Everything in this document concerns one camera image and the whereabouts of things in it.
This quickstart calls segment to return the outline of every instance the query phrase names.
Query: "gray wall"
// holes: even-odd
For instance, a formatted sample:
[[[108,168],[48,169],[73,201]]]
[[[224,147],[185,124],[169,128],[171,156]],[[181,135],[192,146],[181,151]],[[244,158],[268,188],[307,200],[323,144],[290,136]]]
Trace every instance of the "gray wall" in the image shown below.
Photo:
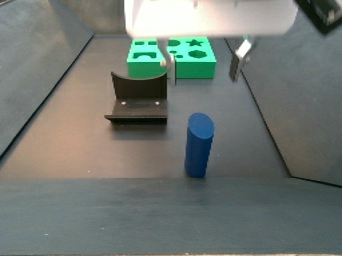
[[[232,48],[236,40],[228,40]],[[292,176],[342,185],[342,29],[323,37],[299,12],[263,38],[243,73]]]
[[[125,34],[123,0],[61,0],[96,34]]]
[[[92,34],[59,0],[0,6],[0,156]]]

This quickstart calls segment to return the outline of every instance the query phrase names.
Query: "green shape sorter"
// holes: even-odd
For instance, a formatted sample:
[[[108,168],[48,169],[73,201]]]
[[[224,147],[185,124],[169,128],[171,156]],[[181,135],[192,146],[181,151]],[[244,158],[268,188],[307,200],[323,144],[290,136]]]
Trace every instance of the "green shape sorter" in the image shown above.
[[[169,38],[167,50],[176,59],[176,78],[214,78],[216,58],[207,37]],[[148,78],[163,74],[163,60],[156,39],[132,40],[127,57],[131,78]]]

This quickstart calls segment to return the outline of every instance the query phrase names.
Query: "star-shaped hole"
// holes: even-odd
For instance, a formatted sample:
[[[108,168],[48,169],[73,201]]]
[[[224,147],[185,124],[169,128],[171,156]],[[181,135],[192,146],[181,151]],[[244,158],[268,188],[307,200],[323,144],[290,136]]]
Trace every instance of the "star-shaped hole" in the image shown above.
[[[189,42],[187,42],[187,43],[188,43],[188,46],[202,46],[202,43],[203,43],[203,42],[200,42],[200,41],[192,39],[192,40],[191,40]]]

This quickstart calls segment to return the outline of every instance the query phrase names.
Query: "blue block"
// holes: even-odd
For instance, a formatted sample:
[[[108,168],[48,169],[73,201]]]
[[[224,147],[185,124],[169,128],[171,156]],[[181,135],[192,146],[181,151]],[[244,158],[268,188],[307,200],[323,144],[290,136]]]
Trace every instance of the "blue block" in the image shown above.
[[[206,176],[214,130],[214,122],[206,114],[193,113],[189,116],[184,163],[189,177],[203,178]]]

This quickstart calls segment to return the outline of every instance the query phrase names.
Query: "green block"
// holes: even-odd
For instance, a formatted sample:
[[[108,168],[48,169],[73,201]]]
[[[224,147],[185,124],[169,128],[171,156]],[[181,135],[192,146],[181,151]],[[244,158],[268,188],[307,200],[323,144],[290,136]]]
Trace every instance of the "green block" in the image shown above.
[[[167,50],[176,59],[176,78],[214,78],[216,58],[207,37],[169,38]],[[156,39],[135,39],[127,57],[129,77],[160,75],[163,60]]]

